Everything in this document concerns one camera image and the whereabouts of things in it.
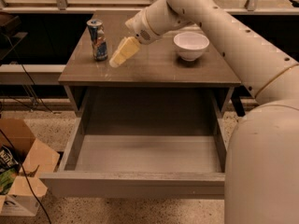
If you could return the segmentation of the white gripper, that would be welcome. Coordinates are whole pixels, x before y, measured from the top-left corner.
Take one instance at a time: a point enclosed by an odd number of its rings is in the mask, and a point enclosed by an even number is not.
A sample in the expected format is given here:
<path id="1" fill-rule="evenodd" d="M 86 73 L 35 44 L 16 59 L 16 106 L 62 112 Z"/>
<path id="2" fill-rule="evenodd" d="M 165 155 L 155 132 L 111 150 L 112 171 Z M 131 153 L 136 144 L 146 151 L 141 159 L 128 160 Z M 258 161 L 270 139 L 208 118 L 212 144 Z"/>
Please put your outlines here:
<path id="1" fill-rule="evenodd" d="M 113 53 L 109 64 L 116 68 L 125 63 L 140 50 L 140 43 L 148 45 L 159 39 L 147 21 L 146 10 L 141 10 L 129 19 L 125 25 L 135 36 L 125 37 Z"/>

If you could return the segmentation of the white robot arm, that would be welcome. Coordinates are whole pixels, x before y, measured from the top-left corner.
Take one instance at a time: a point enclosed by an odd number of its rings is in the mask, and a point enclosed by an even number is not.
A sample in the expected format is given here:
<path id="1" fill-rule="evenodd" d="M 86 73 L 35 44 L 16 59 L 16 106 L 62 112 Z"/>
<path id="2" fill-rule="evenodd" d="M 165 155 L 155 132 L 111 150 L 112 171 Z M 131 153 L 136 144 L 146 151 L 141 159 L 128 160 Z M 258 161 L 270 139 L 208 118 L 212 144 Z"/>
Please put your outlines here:
<path id="1" fill-rule="evenodd" d="M 225 224 L 299 224 L 299 63 L 213 0 L 158 0 L 126 22 L 133 37 L 109 63 L 192 22 L 257 102 L 235 126 L 224 183 Z"/>

